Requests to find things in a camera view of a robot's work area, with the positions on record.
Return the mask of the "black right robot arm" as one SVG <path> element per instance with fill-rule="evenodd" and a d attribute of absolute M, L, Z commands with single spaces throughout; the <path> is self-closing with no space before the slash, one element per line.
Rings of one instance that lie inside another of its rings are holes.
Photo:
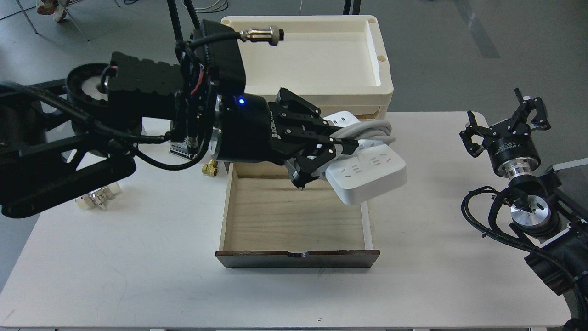
<path fill-rule="evenodd" d="M 480 126 L 468 111 L 468 123 L 459 134 L 464 148 L 476 158 L 487 152 L 496 176 L 507 178 L 501 191 L 491 186 L 469 191 L 461 203 L 464 219 L 504 245 L 526 251 L 525 262 L 551 291 L 571 291 L 577 314 L 565 331 L 587 329 L 587 208 L 561 190 L 559 172 L 585 167 L 587 159 L 551 165 L 542 176 L 534 131 L 552 127 L 540 97 L 523 96 L 514 89 L 518 106 L 508 119 Z"/>

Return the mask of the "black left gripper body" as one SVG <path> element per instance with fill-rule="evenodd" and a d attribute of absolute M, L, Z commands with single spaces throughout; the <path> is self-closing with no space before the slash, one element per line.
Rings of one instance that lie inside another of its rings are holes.
<path fill-rule="evenodd" d="M 269 162 L 285 165 L 285 158 L 272 148 L 274 125 L 285 111 L 277 102 L 253 94 L 218 97 L 209 153 L 216 161 L 231 163 Z"/>

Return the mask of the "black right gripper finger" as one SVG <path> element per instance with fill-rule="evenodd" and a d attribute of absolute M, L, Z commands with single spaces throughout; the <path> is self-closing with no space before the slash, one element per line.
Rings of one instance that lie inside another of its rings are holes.
<path fill-rule="evenodd" d="M 468 124 L 464 130 L 459 133 L 459 136 L 464 144 L 466 151 L 470 156 L 477 158 L 483 151 L 498 139 L 498 133 L 492 128 L 479 126 L 476 117 L 472 111 L 467 111 Z M 482 138 L 482 143 L 475 143 L 473 137 L 478 136 Z"/>
<path fill-rule="evenodd" d="M 512 117 L 506 120 L 503 135 L 530 135 L 533 131 L 552 128 L 546 106 L 540 97 L 525 98 L 519 88 L 514 89 L 519 106 Z"/>

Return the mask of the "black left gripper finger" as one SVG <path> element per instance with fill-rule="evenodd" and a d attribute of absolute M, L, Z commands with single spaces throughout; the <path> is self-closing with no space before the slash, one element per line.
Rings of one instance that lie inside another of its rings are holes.
<path fill-rule="evenodd" d="M 300 152 L 285 161 L 288 177 L 292 184 L 303 190 L 306 184 L 319 178 L 317 171 L 335 157 L 335 144 L 329 138 L 326 141 L 311 142 Z"/>
<path fill-rule="evenodd" d="M 357 140 L 335 138 L 331 135 L 340 127 L 329 124 L 321 117 L 319 107 L 304 100 L 287 88 L 280 88 L 275 101 L 275 151 L 278 154 L 296 154 L 304 149 L 311 152 L 319 147 L 352 154 Z"/>

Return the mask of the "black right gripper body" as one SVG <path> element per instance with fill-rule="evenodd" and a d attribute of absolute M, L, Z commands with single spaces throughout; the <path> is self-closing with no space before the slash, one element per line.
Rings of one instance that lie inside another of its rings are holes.
<path fill-rule="evenodd" d="M 488 151 L 494 174 L 508 177 L 509 161 L 520 160 L 531 167 L 531 171 L 538 169 L 541 158 L 531 139 L 531 126 L 525 122 L 510 124 L 508 120 L 497 122 L 490 127 L 491 136 L 486 138 Z"/>

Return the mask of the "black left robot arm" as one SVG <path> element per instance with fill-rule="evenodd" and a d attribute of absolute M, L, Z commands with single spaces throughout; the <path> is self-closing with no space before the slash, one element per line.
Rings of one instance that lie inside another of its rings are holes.
<path fill-rule="evenodd" d="M 276 27 L 235 31 L 203 20 L 177 65 L 114 52 L 64 80 L 1 83 L 1 212 L 25 218 L 132 175 L 135 157 L 181 171 L 210 153 L 228 163 L 284 166 L 296 188 L 317 180 L 359 141 L 286 88 L 277 100 L 244 92 L 238 40 L 276 46 Z"/>

